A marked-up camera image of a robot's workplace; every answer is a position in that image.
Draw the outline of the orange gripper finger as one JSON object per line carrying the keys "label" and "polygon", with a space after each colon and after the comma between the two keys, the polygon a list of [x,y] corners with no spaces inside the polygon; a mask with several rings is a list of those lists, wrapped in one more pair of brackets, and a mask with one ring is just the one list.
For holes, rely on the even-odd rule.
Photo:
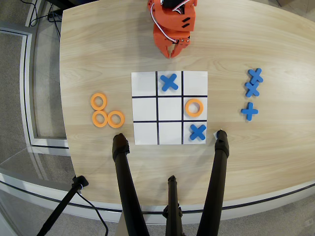
{"label": "orange gripper finger", "polygon": [[170,58],[168,47],[173,44],[172,41],[168,39],[159,39],[155,41],[155,44],[166,58]]}
{"label": "orange gripper finger", "polygon": [[174,49],[171,53],[171,57],[174,58],[180,54],[180,52],[190,45],[190,37],[180,38],[174,46]]}

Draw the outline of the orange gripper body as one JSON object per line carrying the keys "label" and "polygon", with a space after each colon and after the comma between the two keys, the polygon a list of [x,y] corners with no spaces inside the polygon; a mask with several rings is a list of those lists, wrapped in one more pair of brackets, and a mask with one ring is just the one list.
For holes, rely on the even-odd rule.
{"label": "orange gripper body", "polygon": [[177,31],[173,29],[167,29],[163,26],[154,25],[153,35],[154,35],[154,41],[159,40],[159,39],[168,39],[173,42],[172,46],[174,47],[178,39],[190,37],[190,32]]}

